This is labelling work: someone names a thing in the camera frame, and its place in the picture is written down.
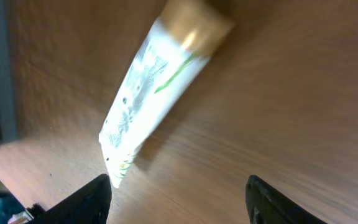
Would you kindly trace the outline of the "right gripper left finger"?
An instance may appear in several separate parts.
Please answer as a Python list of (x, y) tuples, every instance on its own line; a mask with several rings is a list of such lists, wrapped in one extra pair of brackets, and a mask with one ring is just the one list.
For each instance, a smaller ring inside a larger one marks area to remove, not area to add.
[(106, 224), (112, 190), (110, 178), (101, 174), (51, 209), (34, 217), (31, 223)]

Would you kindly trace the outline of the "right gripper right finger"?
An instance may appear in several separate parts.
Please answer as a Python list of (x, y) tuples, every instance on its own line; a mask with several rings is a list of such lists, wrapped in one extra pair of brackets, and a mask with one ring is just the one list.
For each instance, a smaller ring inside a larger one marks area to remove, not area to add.
[(246, 208), (251, 224), (326, 224), (257, 175), (248, 178)]

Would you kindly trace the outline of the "white tube gold cap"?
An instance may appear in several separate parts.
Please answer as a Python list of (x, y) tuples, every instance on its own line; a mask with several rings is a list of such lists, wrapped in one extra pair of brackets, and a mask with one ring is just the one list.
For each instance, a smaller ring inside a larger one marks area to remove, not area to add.
[(137, 51), (99, 133), (119, 188), (143, 142), (162, 122), (233, 27), (203, 1), (168, 1)]

